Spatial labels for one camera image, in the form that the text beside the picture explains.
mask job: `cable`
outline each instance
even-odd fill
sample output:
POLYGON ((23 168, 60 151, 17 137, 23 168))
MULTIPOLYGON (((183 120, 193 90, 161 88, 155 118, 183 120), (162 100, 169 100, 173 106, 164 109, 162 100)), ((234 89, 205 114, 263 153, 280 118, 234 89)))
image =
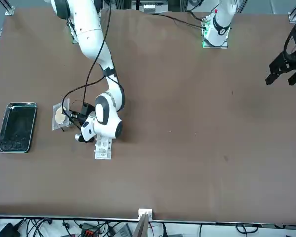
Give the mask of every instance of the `cable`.
POLYGON ((237 229, 237 231, 238 231, 239 233, 242 233, 242 234, 246 235, 246 237, 247 237, 248 234, 253 234, 253 233, 257 232, 258 229, 259 229, 259 227, 256 226, 256 229, 255 229, 255 230, 253 230, 253 231, 247 231, 247 229, 246 229, 246 227, 245 227, 244 224, 239 224, 239 223, 237 223, 237 224, 236 224, 236 229, 237 229))
POLYGON ((74 220, 74 222, 77 224, 77 226, 79 226, 80 229, 82 229, 83 224, 79 224, 76 220, 74 220))
POLYGON ((152 227, 152 225, 151 225, 150 222, 149 222, 149 225, 150 225, 150 228, 151 228, 151 231, 152 231, 152 235, 153 235, 153 237, 154 237, 153 227, 152 227))
POLYGON ((108 77, 111 81, 115 82, 115 83, 119 86, 119 88, 123 91, 123 93, 125 94, 124 88, 123 88, 123 86, 122 86, 119 82, 114 81, 112 78, 110 78, 110 76, 107 76, 107 77, 108 77))
POLYGON ((182 22, 182 23, 187 24, 187 25, 189 25, 189 26, 197 27, 197 28, 204 29, 204 30, 206 29, 206 27, 204 27, 204 26, 194 25, 194 24, 188 23, 188 22, 186 22, 186 21, 182 21, 182 20, 179 20, 179 19, 177 19, 177 18, 174 18, 174 17, 172 17, 172 16, 166 16, 166 15, 162 15, 162 14, 154 14, 154 15, 157 15, 157 16, 164 16, 164 17, 170 18, 170 19, 172 19, 172 20, 182 22))
POLYGON ((37 231, 38 231, 40 237, 44 237, 44 235, 41 233, 41 231, 39 230, 39 228, 40 228, 40 226, 41 226, 45 221, 47 221, 47 220, 44 219, 43 221, 41 221, 41 222, 38 224, 38 223, 36 222, 36 220, 31 220, 32 223, 33 223, 33 222, 35 223, 34 225, 35 225, 35 227, 36 227, 36 229, 35 229, 35 231, 34 231, 34 233, 33 233, 33 237, 35 237, 37 231))
POLYGON ((286 227, 286 225, 283 225, 282 227, 279 227, 278 225, 274 225, 275 226, 275 228, 277 228, 277 229, 285 229, 285 227, 286 227))
POLYGON ((66 98, 70 93, 73 93, 73 92, 76 91, 76 90, 79 90, 79 89, 82 89, 82 88, 85 88, 85 87, 87 88, 88 86, 91 86, 91 85, 94 85, 94 84, 96 84, 96 83, 99 83, 100 81, 103 80, 103 78, 104 78, 104 76, 101 77, 101 78, 100 78, 99 80, 97 80, 96 82, 93 82, 93 83, 90 83, 90 84, 87 84, 87 85, 83 85, 83 86, 77 87, 76 89, 73 89, 73 90, 69 91, 69 92, 64 96, 63 101, 61 102, 61 107, 62 107, 62 109, 63 109, 63 113, 68 117, 69 121, 70 121, 71 123, 73 123, 78 129, 80 129, 80 127, 74 123, 74 121, 70 118, 70 116, 69 116, 69 115, 67 114, 67 112, 64 110, 64 101, 65 101, 65 98, 66 98))
POLYGON ((218 6, 219 6, 219 4, 217 4, 210 12, 212 13, 216 9, 216 7, 218 7, 218 6))
POLYGON ((202 5, 203 1, 205 1, 205 0, 201 0, 201 2, 200 2, 198 5, 196 5, 195 7, 193 7, 192 10, 190 10, 190 11, 193 11, 194 9, 196 9, 196 8, 198 8, 200 5, 202 5))
POLYGON ((29 233, 30 233, 30 232, 32 231, 32 229, 35 227, 35 225, 33 224, 33 226, 32 226, 32 227, 30 228, 30 230, 28 231, 30 221, 31 221, 31 223, 33 224, 32 219, 29 219, 29 221, 28 221, 28 223, 27 223, 27 225, 26 225, 26 237, 28 237, 29 233))
MULTIPOLYGON (((90 77, 90 74, 91 74, 91 72, 92 72, 92 69, 93 69, 95 63, 97 62, 97 60, 98 60, 98 58, 99 58, 99 56, 100 56, 100 53, 101 53, 101 51, 102 51, 102 48, 103 48, 103 46, 104 46, 104 44, 105 44, 105 39, 106 39, 107 34, 108 34, 109 24, 110 24, 110 19, 111 19, 111 8, 112 8, 112 1, 110 1, 109 19, 108 19, 107 28, 106 28, 106 30, 105 30, 105 34, 104 34, 104 37, 103 37, 103 42, 102 42, 102 44, 101 44, 100 50, 99 50, 99 52, 98 52, 98 55, 96 56, 94 62, 92 63, 92 66, 91 66, 91 68, 90 68, 90 70, 89 70, 89 73, 88 73, 88 76, 87 76, 87 80, 86 80, 86 82, 85 82, 85 85, 87 85, 88 82, 89 82, 89 77, 90 77)), ((82 104, 83 104, 83 105, 84 105, 84 101, 85 101, 85 94, 86 94, 86 91, 87 91, 87 86, 84 88, 83 101, 82 101, 82 104)))
POLYGON ((203 226, 203 224, 201 224, 201 225, 199 226, 199 233, 198 233, 198 236, 199 236, 199 237, 201 237, 202 226, 203 226))
POLYGON ((69 235, 70 237, 73 237, 73 235, 70 234, 70 232, 69 232, 69 230, 68 230, 68 229, 69 229, 69 224, 66 223, 65 220, 63 220, 63 226, 65 227, 65 229, 66 229, 68 235, 69 235))
POLYGON ((104 237, 104 236, 108 236, 108 237, 111 237, 111 236, 109 236, 109 230, 110 229, 114 229, 114 227, 116 227, 118 224, 120 224, 120 223, 122 223, 122 222, 117 222, 115 225, 113 225, 113 226, 110 226, 109 224, 108 224, 108 230, 107 230, 107 232, 105 233, 105 235, 103 235, 102 237, 104 237))

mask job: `brown table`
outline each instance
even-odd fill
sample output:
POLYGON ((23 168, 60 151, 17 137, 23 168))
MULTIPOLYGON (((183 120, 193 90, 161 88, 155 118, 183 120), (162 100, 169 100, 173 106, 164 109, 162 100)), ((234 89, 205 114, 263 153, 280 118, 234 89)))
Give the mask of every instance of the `brown table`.
MULTIPOLYGON (((0 127, 9 102, 37 102, 38 111, 30 152, 0 154, 0 213, 136 218, 147 207, 155 219, 296 223, 296 85, 289 75, 264 82, 292 25, 241 14, 232 27, 228 50, 202 49, 198 29, 112 12, 124 131, 112 160, 99 161, 77 130, 51 131, 53 104, 84 84, 92 61, 52 8, 6 17, 0 127)), ((100 76, 96 68, 90 81, 100 76)), ((106 88, 90 87, 87 101, 106 88)))

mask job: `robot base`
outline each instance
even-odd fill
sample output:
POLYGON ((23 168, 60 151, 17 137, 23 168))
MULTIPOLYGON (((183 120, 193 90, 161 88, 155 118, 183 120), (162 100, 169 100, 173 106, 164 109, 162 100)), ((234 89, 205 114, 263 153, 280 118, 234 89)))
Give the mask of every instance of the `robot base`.
POLYGON ((225 43, 223 45, 221 45, 219 47, 215 47, 215 46, 212 46, 210 43, 208 43, 208 41, 205 39, 205 35, 207 34, 208 28, 209 28, 209 25, 210 25, 211 17, 212 16, 209 15, 209 16, 206 16, 205 18, 203 18, 203 20, 202 20, 202 26, 206 27, 206 30, 202 29, 202 47, 203 48, 223 48, 223 49, 227 49, 228 48, 227 40, 225 41, 225 43))

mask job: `black cable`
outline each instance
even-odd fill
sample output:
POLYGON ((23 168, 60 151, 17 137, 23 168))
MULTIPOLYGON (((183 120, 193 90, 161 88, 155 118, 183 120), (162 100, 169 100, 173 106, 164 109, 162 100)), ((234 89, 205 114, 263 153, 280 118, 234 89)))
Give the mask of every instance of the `black cable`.
POLYGON ((32 229, 35 227, 35 225, 33 224, 33 226, 30 228, 30 230, 28 231, 28 229, 29 229, 29 223, 32 223, 33 224, 33 222, 32 222, 32 219, 30 219, 29 221, 28 221, 28 223, 27 223, 27 225, 26 225, 26 237, 28 237, 28 235, 29 235, 29 233, 32 231, 32 229))
POLYGON ((286 225, 283 225, 282 227, 279 227, 278 225, 274 225, 275 226, 275 228, 277 228, 277 229, 285 229, 285 227, 286 227, 286 225))
POLYGON ((164 222, 162 222, 162 226, 163 226, 163 235, 162 235, 162 237, 168 237, 167 228, 166 228, 166 225, 164 224, 164 222))
POLYGON ((35 231, 34 231, 34 233, 33 233, 33 237, 35 237, 35 235, 36 235, 36 233, 38 232, 39 233, 39 236, 40 237, 44 237, 44 235, 41 233, 41 231, 39 230, 39 228, 40 228, 40 226, 45 222, 46 220, 44 219, 43 221, 41 221, 39 224, 38 224, 38 222, 36 222, 36 220, 31 220, 31 222, 33 223, 35 223, 34 225, 35 225, 35 227, 36 227, 36 229, 35 229, 35 231))
POLYGON ((77 226, 79 226, 80 229, 82 229, 83 224, 79 224, 76 220, 74 220, 74 222, 77 224, 77 226))
POLYGON ((190 13, 192 15, 192 17, 194 17, 196 20, 198 21, 202 21, 203 18, 198 18, 197 16, 195 16, 195 14, 192 11, 187 11, 188 13, 190 13))
POLYGON ((199 227, 199 235, 198 235, 199 237, 201 237, 202 226, 203 226, 203 224, 201 224, 199 227))
POLYGON ((26 218, 24 218, 23 220, 19 221, 17 224, 14 225, 14 228, 18 230, 23 225, 23 223, 25 221, 26 221, 26 218))
POLYGON ((247 229, 246 229, 246 227, 245 227, 244 224, 239 224, 239 223, 237 223, 237 224, 236 224, 236 229, 237 229, 237 231, 238 231, 239 233, 242 233, 242 234, 246 235, 246 237, 247 237, 248 234, 253 234, 253 233, 257 232, 258 229, 259 229, 259 227, 256 226, 256 229, 255 229, 255 230, 253 230, 253 231, 247 231, 247 229))
POLYGON ((103 80, 103 78, 104 78, 104 76, 101 77, 101 78, 100 78, 99 80, 97 80, 96 82, 93 82, 93 83, 90 83, 90 84, 87 84, 87 85, 83 85, 83 86, 80 86, 80 87, 78 87, 78 88, 76 88, 76 89, 73 89, 73 90, 69 91, 69 92, 64 96, 63 101, 61 102, 61 107, 62 107, 62 109, 63 109, 63 113, 68 117, 69 121, 70 121, 71 123, 73 123, 73 124, 79 129, 79 130, 80 130, 80 127, 74 123, 74 121, 70 118, 70 116, 69 116, 69 115, 67 114, 67 112, 64 110, 64 101, 65 101, 65 98, 66 98, 70 93, 73 93, 73 92, 76 91, 76 90, 79 90, 79 89, 82 89, 82 88, 85 88, 85 87, 88 87, 88 86, 94 85, 94 84, 96 84, 96 83, 99 83, 100 81, 103 80))
POLYGON ((108 237, 111 237, 111 236, 109 236, 109 230, 110 229, 114 229, 114 227, 116 227, 118 224, 120 224, 120 223, 122 223, 121 221, 120 222, 117 222, 115 225, 113 225, 113 226, 110 226, 109 224, 107 224, 108 225, 108 230, 107 230, 107 232, 105 233, 105 235, 103 235, 102 237, 105 237, 105 236, 108 236, 108 237))
POLYGON ((110 78, 110 76, 108 76, 108 78, 109 78, 111 81, 115 82, 115 83, 119 86, 119 88, 123 91, 123 93, 125 94, 124 88, 123 88, 123 86, 122 86, 119 82, 114 81, 112 78, 110 78))
POLYGON ((70 234, 70 232, 69 232, 69 230, 68 230, 68 229, 69 229, 69 224, 68 224, 68 223, 65 223, 65 220, 63 220, 63 226, 65 227, 65 229, 66 229, 68 235, 69 235, 70 237, 73 237, 72 234, 70 234))
MULTIPOLYGON (((98 55, 96 56, 94 62, 92 63, 92 66, 91 66, 91 68, 90 68, 90 70, 89 70, 89 73, 88 73, 88 76, 87 76, 87 80, 86 80, 86 82, 85 82, 85 85, 87 85, 88 82, 89 82, 89 77, 90 77, 90 74, 91 74, 91 72, 92 72, 92 69, 93 69, 95 63, 97 62, 97 60, 98 60, 98 58, 99 58, 99 56, 100 56, 100 53, 101 53, 101 51, 102 51, 102 48, 103 48, 103 46, 104 46, 104 44, 105 44, 105 39, 106 39, 107 34, 108 34, 109 24, 110 24, 110 19, 111 19, 111 8, 112 8, 112 1, 110 1, 109 19, 108 19, 107 28, 106 28, 106 30, 105 30, 105 34, 104 34, 104 37, 103 37, 103 42, 102 42, 102 44, 101 44, 100 50, 99 50, 99 52, 98 52, 98 55)), ((82 104, 83 104, 83 105, 84 105, 84 101, 85 101, 85 94, 86 94, 86 91, 87 91, 87 86, 84 88, 83 101, 82 101, 82 104)))
POLYGON ((204 30, 206 29, 206 27, 204 27, 204 26, 194 25, 194 24, 188 23, 188 22, 186 22, 186 21, 182 21, 182 20, 179 20, 179 19, 177 19, 177 18, 174 18, 174 17, 172 17, 172 16, 167 16, 167 15, 162 15, 162 14, 154 14, 154 15, 157 15, 157 16, 164 16, 164 17, 170 18, 170 19, 172 19, 172 20, 182 22, 182 23, 187 24, 187 25, 189 25, 189 26, 194 26, 194 27, 201 28, 201 29, 204 29, 204 30))
POLYGON ((296 62, 296 58, 293 58, 291 55, 289 55, 287 53, 287 45, 288 43, 291 41, 291 38, 292 38, 292 35, 293 35, 293 32, 296 30, 296 23, 295 25, 293 26, 293 28, 291 29, 289 35, 287 36, 286 38, 286 41, 285 41, 285 44, 284 44, 284 49, 283 49, 283 53, 284 53, 284 58, 289 61, 289 62, 296 62))
POLYGON ((212 13, 216 9, 216 7, 218 7, 218 6, 219 6, 219 4, 217 4, 210 12, 212 13))
POLYGON ((196 5, 195 7, 193 7, 192 10, 190 10, 190 11, 193 11, 193 10, 195 10, 196 8, 198 8, 200 5, 202 5, 203 1, 205 1, 205 0, 201 0, 201 2, 200 2, 198 5, 196 5))

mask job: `electrical wire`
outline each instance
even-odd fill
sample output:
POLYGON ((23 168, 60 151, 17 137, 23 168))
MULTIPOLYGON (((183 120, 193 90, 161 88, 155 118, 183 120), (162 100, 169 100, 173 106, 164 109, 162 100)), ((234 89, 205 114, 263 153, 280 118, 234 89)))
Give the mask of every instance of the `electrical wire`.
POLYGON ((196 8, 198 8, 199 6, 201 6, 202 3, 203 3, 203 1, 205 1, 205 0, 201 0, 201 2, 200 2, 198 5, 196 5, 195 7, 193 7, 192 10, 190 10, 190 11, 193 11, 193 10, 195 10, 196 8))
POLYGON ((216 9, 216 7, 218 7, 218 6, 219 6, 219 4, 217 4, 210 12, 212 13, 216 9))
POLYGON ((30 228, 30 230, 28 231, 28 229, 29 229, 29 223, 32 223, 33 224, 33 222, 32 222, 32 219, 29 219, 29 221, 28 221, 28 223, 27 223, 27 225, 26 225, 26 237, 28 237, 28 235, 29 235, 29 233, 32 231, 32 229, 35 227, 35 225, 33 224, 33 226, 30 228))
MULTIPOLYGON (((94 62, 92 63, 92 66, 91 66, 91 68, 90 68, 90 70, 89 70, 89 73, 88 73, 88 76, 87 76, 87 80, 86 80, 86 82, 85 82, 85 85, 87 85, 88 82, 89 82, 89 78, 90 78, 90 74, 91 74, 91 72, 92 72, 92 69, 93 69, 95 63, 97 62, 97 60, 98 60, 98 58, 99 58, 99 56, 100 56, 100 53, 101 53, 101 51, 102 51, 102 48, 103 48, 103 46, 104 46, 104 44, 105 44, 105 39, 106 39, 107 34, 108 34, 109 24, 110 24, 110 19, 111 19, 111 8, 112 8, 112 1, 110 1, 109 19, 108 19, 107 28, 106 28, 106 30, 105 30, 105 34, 104 34, 104 37, 103 37, 103 42, 102 42, 102 44, 101 44, 100 50, 99 50, 99 52, 98 52, 98 55, 96 56, 94 62)), ((84 101, 85 101, 85 94, 86 94, 86 91, 87 91, 87 86, 84 88, 83 101, 82 101, 83 104, 84 104, 84 101)))
POLYGON ((153 237, 154 237, 154 231, 153 231, 153 227, 152 227, 152 225, 151 225, 151 223, 150 223, 150 222, 149 222, 149 225, 150 225, 150 228, 151 228, 152 235, 153 235, 153 237))
POLYGON ((39 228, 40 228, 41 225, 42 225, 44 222, 46 222, 47 220, 45 219, 45 220, 43 220, 43 221, 42 221, 41 223, 39 223, 39 224, 36 222, 36 220, 31 220, 31 221, 34 221, 34 222, 35 222, 35 225, 36 225, 36 229, 35 229, 35 231, 34 231, 34 233, 33 233, 33 237, 35 237, 37 231, 38 231, 40 237, 44 237, 44 235, 41 233, 41 231, 39 230, 39 228))
POLYGON ((80 229, 82 229, 83 225, 79 224, 76 220, 74 220, 74 222, 77 224, 77 226, 79 226, 80 229))
POLYGON ((108 224, 108 230, 107 230, 107 232, 105 233, 105 235, 103 235, 102 237, 104 237, 104 236, 108 236, 108 237, 111 237, 111 236, 109 236, 109 232, 110 232, 110 229, 114 229, 114 227, 116 227, 117 225, 119 225, 119 224, 121 224, 122 222, 117 222, 115 225, 113 225, 113 226, 110 226, 109 224, 108 224))
POLYGON ((70 237, 73 237, 73 235, 70 234, 70 232, 69 232, 69 230, 68 230, 68 229, 69 229, 69 227, 68 227, 68 223, 65 223, 65 220, 63 220, 63 226, 65 227, 65 229, 66 229, 68 235, 69 235, 70 237))
POLYGON ((203 226, 203 224, 201 224, 201 225, 199 226, 199 233, 198 233, 198 236, 199 236, 199 237, 201 237, 202 226, 203 226))
POLYGON ((206 27, 204 27, 204 26, 198 26, 198 25, 195 25, 195 24, 192 24, 192 23, 188 23, 188 22, 186 22, 186 21, 179 20, 179 19, 177 19, 177 18, 175 18, 175 17, 172 17, 172 16, 167 16, 167 15, 162 15, 162 14, 154 14, 154 15, 157 15, 157 16, 164 16, 164 17, 170 18, 170 19, 172 19, 172 20, 174 20, 174 21, 178 21, 178 22, 181 22, 181 23, 187 24, 187 25, 189 25, 189 26, 197 27, 197 28, 204 29, 204 30, 206 29, 206 27))
POLYGON ((70 121, 71 123, 73 123, 78 129, 80 129, 80 127, 74 123, 74 121, 70 118, 70 116, 69 116, 69 115, 67 114, 67 112, 64 110, 64 101, 65 101, 65 98, 66 98, 69 94, 73 93, 74 91, 77 91, 77 90, 79 90, 79 89, 82 89, 82 88, 85 88, 85 87, 88 87, 88 86, 91 86, 91 85, 94 85, 94 84, 99 83, 100 81, 103 80, 103 78, 104 78, 104 76, 101 77, 101 78, 100 78, 99 80, 97 80, 96 82, 93 82, 93 83, 90 83, 90 84, 87 84, 87 85, 83 85, 83 86, 77 87, 76 89, 73 89, 73 90, 67 92, 67 94, 66 94, 66 95, 64 96, 64 98, 63 98, 63 101, 61 102, 61 107, 62 107, 62 109, 63 109, 63 113, 68 117, 69 121, 70 121))
POLYGON ((237 231, 238 231, 239 233, 242 233, 242 234, 246 235, 246 237, 247 237, 248 234, 253 234, 253 233, 257 232, 258 229, 259 229, 259 227, 256 226, 256 229, 255 229, 255 230, 253 230, 253 231, 247 231, 247 229, 246 229, 246 227, 245 227, 244 224, 239 224, 239 223, 237 223, 237 224, 236 224, 236 229, 237 229, 237 231))

